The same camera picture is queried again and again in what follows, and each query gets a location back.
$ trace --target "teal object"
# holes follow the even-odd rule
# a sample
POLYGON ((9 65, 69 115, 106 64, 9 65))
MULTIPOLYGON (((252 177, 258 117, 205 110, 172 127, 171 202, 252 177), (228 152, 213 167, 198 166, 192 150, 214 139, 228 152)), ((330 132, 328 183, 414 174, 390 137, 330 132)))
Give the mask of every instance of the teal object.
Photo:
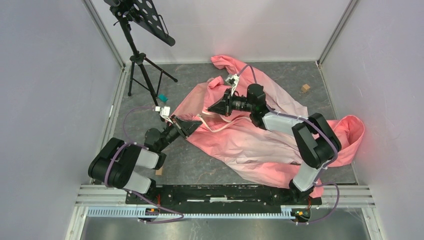
POLYGON ((163 94, 159 94, 157 96, 157 98, 160 99, 164 103, 166 103, 168 101, 168 98, 165 95, 163 95, 163 94))

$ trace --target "faded pink fabric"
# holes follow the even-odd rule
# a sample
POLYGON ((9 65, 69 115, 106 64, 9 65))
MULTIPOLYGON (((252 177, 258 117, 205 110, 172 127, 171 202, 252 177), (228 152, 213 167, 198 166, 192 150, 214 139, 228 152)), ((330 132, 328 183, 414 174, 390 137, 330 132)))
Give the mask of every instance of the faded pink fabric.
MULTIPOLYGON (((211 58, 219 69, 229 74, 238 73, 246 64, 226 55, 211 58)), ((257 83, 263 86, 266 102, 276 111, 291 115, 308 116, 305 106, 295 101, 284 89, 265 73, 254 69, 257 83)), ((246 68, 240 76, 237 91, 246 95, 248 85, 254 83, 252 71, 246 68)), ((229 86, 219 76, 199 83, 177 107, 176 116, 186 120, 204 122, 187 140, 208 155, 226 163, 242 178, 272 187, 287 188, 299 171, 302 158, 295 139, 287 134, 255 127, 249 113, 233 111, 225 117, 207 112, 229 86)), ((328 121, 339 138, 342 149, 330 167, 350 164, 364 135, 364 124, 349 115, 341 120, 328 121)), ((322 188, 315 188, 312 197, 320 197, 322 188)))

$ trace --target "white wall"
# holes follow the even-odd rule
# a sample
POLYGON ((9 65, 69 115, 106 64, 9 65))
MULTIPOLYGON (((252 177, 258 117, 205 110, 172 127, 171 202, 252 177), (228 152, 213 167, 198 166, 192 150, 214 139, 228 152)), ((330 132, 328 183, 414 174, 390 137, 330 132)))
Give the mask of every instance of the white wall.
POLYGON ((81 0, 0 6, 0 239, 64 239, 120 67, 81 0))
MULTIPOLYGON (((315 61, 349 0, 154 0, 172 47, 131 23, 140 52, 157 63, 208 62, 217 54, 244 61, 315 61)), ((131 49, 103 0, 93 0, 124 61, 131 49)))
POLYGON ((366 127, 356 165, 387 239, 423 238, 424 1, 360 1, 323 63, 338 117, 366 127))

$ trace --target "music stand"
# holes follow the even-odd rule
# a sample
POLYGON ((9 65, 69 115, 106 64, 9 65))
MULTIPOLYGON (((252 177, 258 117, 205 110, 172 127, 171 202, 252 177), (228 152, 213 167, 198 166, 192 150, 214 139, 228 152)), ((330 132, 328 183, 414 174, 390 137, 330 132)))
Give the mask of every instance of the music stand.
POLYGON ((129 76, 128 96, 131 96, 133 81, 135 81, 150 92, 154 104, 158 106, 158 101, 156 100, 156 98, 159 94, 162 75, 165 74, 174 82, 178 82, 178 80, 175 77, 171 76, 169 73, 167 73, 165 70, 163 70, 161 67, 153 63, 151 60, 149 60, 146 57, 145 53, 140 53, 137 50, 136 45, 133 41, 133 37, 130 33, 131 26, 129 22, 135 22, 136 24, 140 25, 142 28, 146 29, 149 33, 155 35, 157 38, 159 38, 169 46, 173 46, 175 44, 175 40, 171 36, 169 36, 164 19, 156 11, 155 5, 153 5, 152 0, 104 0, 104 2, 110 5, 110 11, 118 20, 119 25, 122 28, 123 34, 125 35, 125 38, 132 50, 133 55, 129 58, 131 60, 131 74, 129 76), (146 60, 149 64, 151 64, 153 67, 160 71, 160 77, 156 91, 152 85, 152 82, 150 81, 145 66, 143 65, 144 60, 146 60), (134 79, 135 64, 140 67, 141 73, 143 74, 147 86, 134 79))

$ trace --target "wooden block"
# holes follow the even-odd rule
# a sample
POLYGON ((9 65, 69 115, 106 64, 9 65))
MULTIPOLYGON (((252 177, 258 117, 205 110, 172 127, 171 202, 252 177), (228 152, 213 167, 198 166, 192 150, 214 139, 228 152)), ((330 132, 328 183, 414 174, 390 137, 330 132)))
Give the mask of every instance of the wooden block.
POLYGON ((164 167, 162 166, 161 168, 159 168, 159 170, 156 170, 156 175, 162 176, 162 171, 163 170, 164 170, 164 167))
POLYGON ((302 90, 303 93, 306 93, 309 89, 311 89, 311 87, 308 84, 305 84, 300 90, 302 90))

